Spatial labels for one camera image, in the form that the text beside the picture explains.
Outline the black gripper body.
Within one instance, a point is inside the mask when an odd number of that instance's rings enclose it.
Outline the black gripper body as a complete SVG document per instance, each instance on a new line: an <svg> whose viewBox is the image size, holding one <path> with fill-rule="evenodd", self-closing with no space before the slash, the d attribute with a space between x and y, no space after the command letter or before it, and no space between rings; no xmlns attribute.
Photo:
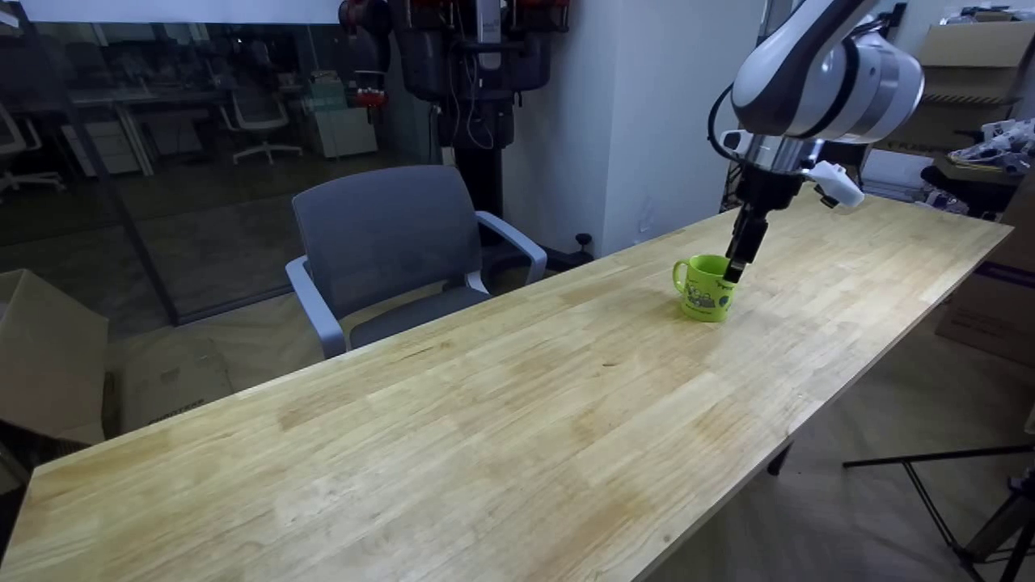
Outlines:
<svg viewBox="0 0 1035 582"><path fill-rule="evenodd" d="M800 174L743 167L743 177L738 184L742 213L734 219L734 250L757 252L767 233L767 213L786 211L790 200L800 192L800 188L802 188Z"/></svg>

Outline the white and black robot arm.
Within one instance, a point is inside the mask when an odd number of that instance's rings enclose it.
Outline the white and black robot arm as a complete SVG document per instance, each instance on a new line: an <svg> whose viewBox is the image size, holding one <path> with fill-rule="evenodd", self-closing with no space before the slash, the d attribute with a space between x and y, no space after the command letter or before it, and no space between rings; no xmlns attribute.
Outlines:
<svg viewBox="0 0 1035 582"><path fill-rule="evenodd" d="M828 204L864 200L847 167L822 158L824 144L873 144L919 109L925 70L880 31L873 6L877 0L800 0L718 95L731 102L738 126L707 133L707 142L742 167L726 280L742 280L767 234L767 215L786 211L804 179Z"/></svg>

